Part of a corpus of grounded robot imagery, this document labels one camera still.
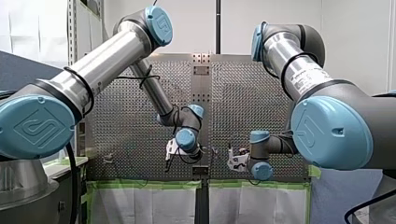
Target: blue panel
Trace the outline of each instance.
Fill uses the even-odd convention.
[[[168,14],[161,7],[146,7],[145,10],[148,29],[152,37],[160,46],[168,45],[173,38],[172,22]]]
[[[189,109],[191,109],[201,119],[204,118],[204,109],[200,105],[189,105]]]
[[[299,152],[323,168],[359,169],[373,154],[373,138],[363,118],[332,97],[314,96],[297,104],[291,129]]]
[[[192,130],[184,128],[177,132],[176,143],[185,152],[194,151],[195,148],[195,135]]]
[[[39,159],[63,149],[74,134],[74,116],[61,101],[26,95],[0,105],[0,154]]]
[[[256,26],[253,33],[253,40],[251,41],[251,60],[254,62],[262,61],[262,26]]]
[[[259,143],[267,140],[270,137],[270,133],[268,131],[256,130],[250,132],[250,144]]]
[[[251,168],[251,173],[255,179],[268,180],[274,174],[274,169],[265,161],[257,162]]]

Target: perforated metal panel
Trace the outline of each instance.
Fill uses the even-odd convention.
[[[248,56],[156,55],[149,60],[173,104],[205,108],[200,133],[208,148],[219,153],[204,156],[211,178],[247,178],[227,167],[227,146],[248,147],[254,129],[283,131],[288,99],[277,80],[264,74],[262,65]],[[195,66],[207,66],[208,75],[195,75]],[[131,76],[127,69],[124,76]],[[87,120],[87,147],[94,152],[88,178],[191,180],[191,166],[175,158],[164,172],[165,146],[172,128],[156,122],[156,112],[136,80],[115,80],[98,97]],[[304,181],[306,167],[300,156],[272,155],[275,179]]]
[[[260,63],[249,56],[212,57],[212,127],[210,145],[218,152],[210,158],[211,178],[248,178],[249,174],[230,171],[227,166],[230,143],[234,154],[248,148],[252,130],[284,131],[289,100],[279,84]],[[274,180],[304,181],[307,170],[300,155],[271,155]]]
[[[163,88],[176,105],[191,101],[190,57],[150,58],[153,73],[161,75]],[[132,72],[127,69],[121,75],[131,77]],[[191,167],[178,158],[170,172],[164,172],[165,147],[173,128],[158,124],[151,102],[138,86],[137,80],[116,79],[97,97],[88,118],[88,131],[92,133],[87,133],[87,138],[92,138],[96,154],[89,179],[191,179]]]

